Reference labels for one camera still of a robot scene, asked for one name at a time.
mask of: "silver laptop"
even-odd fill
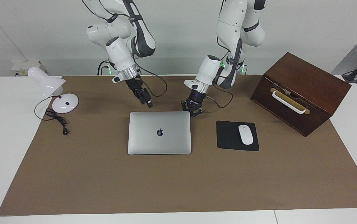
[[[189,112],[131,112],[129,155],[190,154]]]

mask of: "brown paper mat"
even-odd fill
[[[65,115],[71,131],[42,121],[6,194],[0,215],[200,212],[356,208],[357,167],[330,121],[303,137],[250,100],[261,76],[241,76],[233,102],[191,119],[190,155],[129,156],[131,111],[180,111],[190,77],[140,105],[111,77],[65,77],[80,103]],[[162,82],[144,77],[155,93]],[[211,89],[220,104],[229,95]],[[256,124],[259,152],[218,149],[216,121]]]

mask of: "white desk lamp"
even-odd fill
[[[62,94],[62,85],[66,80],[55,76],[49,76],[40,68],[33,67],[28,70],[28,76],[39,85],[45,97],[58,96],[53,101],[52,108],[58,114],[71,112],[79,104],[79,99],[72,93]]]

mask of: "white table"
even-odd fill
[[[28,77],[0,77],[0,206],[38,129],[34,106],[43,99],[39,86]],[[49,101],[38,107],[44,113]],[[357,164],[357,85],[331,121]],[[0,223],[230,223],[230,224],[353,224],[357,208],[186,212],[152,214],[86,214],[0,217]]]

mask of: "brown wooden box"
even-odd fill
[[[308,136],[335,113],[350,87],[345,81],[286,53],[263,75],[251,99]]]

